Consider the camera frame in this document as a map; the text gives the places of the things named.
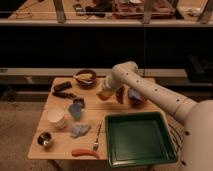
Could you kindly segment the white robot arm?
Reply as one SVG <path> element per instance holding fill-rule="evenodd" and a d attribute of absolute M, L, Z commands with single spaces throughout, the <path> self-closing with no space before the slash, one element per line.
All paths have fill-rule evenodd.
<path fill-rule="evenodd" d="M 196 102 L 150 82 L 138 75 L 133 61 L 115 65 L 99 85 L 97 96 L 108 100 L 123 85 L 139 92 L 184 126 L 180 171 L 213 171 L 213 100 Z"/>

